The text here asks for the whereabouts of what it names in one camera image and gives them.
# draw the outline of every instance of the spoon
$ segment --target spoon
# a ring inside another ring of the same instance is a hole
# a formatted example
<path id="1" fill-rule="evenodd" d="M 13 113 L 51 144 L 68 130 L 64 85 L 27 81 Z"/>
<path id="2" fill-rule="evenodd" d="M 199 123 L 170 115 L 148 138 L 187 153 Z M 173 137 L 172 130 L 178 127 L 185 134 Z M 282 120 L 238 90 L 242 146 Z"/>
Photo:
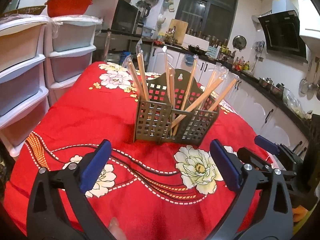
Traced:
<path id="1" fill-rule="evenodd" d="M 309 71 L 310 71 L 310 69 L 311 69 L 311 66 L 312 66 L 312 60 L 310 61 L 310 64 L 309 64 L 309 68 L 308 68 L 308 72 L 307 72 L 306 77 L 305 77 L 304 79 L 301 79 L 300 84 L 299 84 L 299 91 L 300 91 L 302 94 L 305 94 L 302 89 L 303 89 L 304 84 L 308 83 L 307 76 L 308 76 L 308 73 L 309 73 Z"/>
<path id="2" fill-rule="evenodd" d="M 318 73 L 318 69 L 319 69 L 319 58 L 316 57 L 316 63 L 317 63 L 317 66 L 316 66 L 316 73 L 315 73 L 315 78 L 313 80 L 312 83 L 305 83 L 302 87 L 302 91 L 305 92 L 304 94 L 311 94 L 314 92 L 314 89 L 317 87 L 317 85 L 315 84 L 316 83 L 316 77 L 317 77 L 317 73 Z"/>

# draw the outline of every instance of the floral tablecloth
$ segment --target floral tablecloth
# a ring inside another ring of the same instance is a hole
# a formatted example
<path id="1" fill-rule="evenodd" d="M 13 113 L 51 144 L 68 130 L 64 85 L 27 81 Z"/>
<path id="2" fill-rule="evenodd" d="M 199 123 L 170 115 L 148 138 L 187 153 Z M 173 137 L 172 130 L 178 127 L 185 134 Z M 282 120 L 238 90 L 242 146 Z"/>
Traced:
<path id="1" fill-rule="evenodd" d="M 267 152 L 254 144 L 252 128 L 224 101 L 199 148 L 133 143 L 136 91 L 126 69 L 95 62 L 49 109 L 27 138 L 6 185 L 4 206 L 24 233 L 38 169 L 77 163 L 105 138 L 113 152 L 86 196 L 105 225 L 112 217 L 119 220 L 129 240 L 202 240 L 217 225 L 235 194 L 226 188 L 210 156 L 211 140 L 219 139 L 234 154 L 247 147 L 268 160 Z M 72 225 L 80 228 L 65 192 L 60 195 Z M 249 226 L 257 201 L 258 195 L 241 228 Z"/>

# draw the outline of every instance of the microwave oven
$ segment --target microwave oven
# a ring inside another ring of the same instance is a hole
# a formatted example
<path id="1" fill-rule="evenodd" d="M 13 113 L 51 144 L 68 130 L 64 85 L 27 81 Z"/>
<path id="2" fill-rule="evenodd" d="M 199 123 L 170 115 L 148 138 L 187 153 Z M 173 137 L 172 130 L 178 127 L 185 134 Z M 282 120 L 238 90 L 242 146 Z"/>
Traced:
<path id="1" fill-rule="evenodd" d="M 140 11 L 124 0 L 92 0 L 86 15 L 103 19 L 102 30 L 135 33 Z"/>

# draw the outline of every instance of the black countertop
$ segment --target black countertop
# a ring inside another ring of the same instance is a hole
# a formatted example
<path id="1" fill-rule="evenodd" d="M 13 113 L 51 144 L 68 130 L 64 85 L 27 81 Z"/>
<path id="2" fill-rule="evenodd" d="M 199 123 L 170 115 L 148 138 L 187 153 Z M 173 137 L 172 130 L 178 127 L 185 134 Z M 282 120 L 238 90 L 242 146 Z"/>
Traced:
<path id="1" fill-rule="evenodd" d="M 184 54 L 190 54 L 190 55 L 194 55 L 194 53 L 192 53 L 189 50 L 180 48 L 180 47 L 175 47 L 175 46 L 168 46 L 168 49 L 176 51 L 176 52 L 180 52 L 180 53 L 184 53 Z M 216 64 L 217 60 L 208 57 L 208 56 L 199 56 L 200 60 L 204 60 L 213 64 Z M 303 135 L 308 139 L 308 141 L 313 139 L 313 136 L 310 132 L 310 127 L 307 125 L 305 120 L 302 120 L 298 115 L 296 115 L 294 112 L 292 112 L 289 108 L 287 108 L 287 106 L 283 103 L 282 100 L 276 98 L 274 95 L 272 95 L 269 91 L 267 91 L 266 89 L 264 89 L 262 86 L 260 86 L 256 81 L 254 81 L 254 78 L 235 69 L 232 69 L 231 64 L 223 64 L 225 67 L 227 67 L 229 69 L 229 71 L 231 73 L 234 73 L 236 75 L 238 75 L 243 81 L 247 82 L 248 84 L 250 84 L 251 86 L 253 86 L 257 91 L 259 91 L 263 96 L 265 96 L 271 103 L 273 103 L 276 107 L 278 107 L 282 112 L 284 112 L 289 119 L 294 122 L 294 124 L 299 128 L 299 130 L 303 133 Z"/>

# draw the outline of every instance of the grid pattern basket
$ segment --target grid pattern basket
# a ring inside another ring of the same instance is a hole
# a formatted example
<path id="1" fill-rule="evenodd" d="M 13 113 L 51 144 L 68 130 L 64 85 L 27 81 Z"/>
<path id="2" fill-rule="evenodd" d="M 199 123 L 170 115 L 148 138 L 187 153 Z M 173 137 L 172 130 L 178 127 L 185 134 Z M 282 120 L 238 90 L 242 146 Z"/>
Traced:
<path id="1" fill-rule="evenodd" d="M 207 111 L 214 102 L 214 98 L 209 96 L 202 110 L 181 111 L 189 78 L 190 73 L 188 71 L 175 70 L 175 109 L 172 108 L 167 96 L 165 73 L 158 78 L 147 81 L 151 101 L 144 101 L 139 98 L 133 141 L 175 142 L 197 146 L 201 144 L 204 136 L 219 116 L 219 106 L 213 112 Z M 193 78 L 189 100 L 185 108 L 202 93 Z M 179 114 L 184 114 L 186 117 L 179 123 L 177 134 L 172 136 L 170 120 L 172 115 L 177 118 Z"/>

